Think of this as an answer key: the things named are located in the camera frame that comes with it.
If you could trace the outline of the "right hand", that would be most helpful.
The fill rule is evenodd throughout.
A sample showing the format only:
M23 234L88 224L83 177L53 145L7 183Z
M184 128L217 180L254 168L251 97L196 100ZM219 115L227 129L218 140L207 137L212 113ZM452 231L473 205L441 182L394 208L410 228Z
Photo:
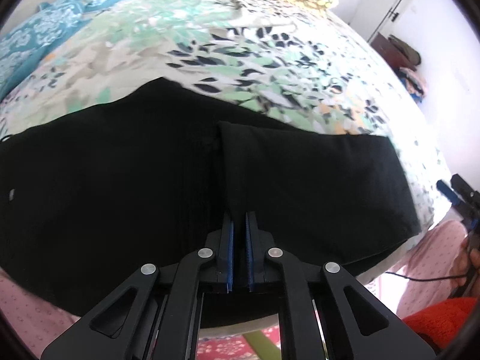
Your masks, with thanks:
M465 275L470 267L475 267L479 272L479 250L469 249L469 240L465 238L460 243L458 254L453 260L449 274L455 276L455 279L450 280L451 288L463 286L466 278L457 278L458 275Z

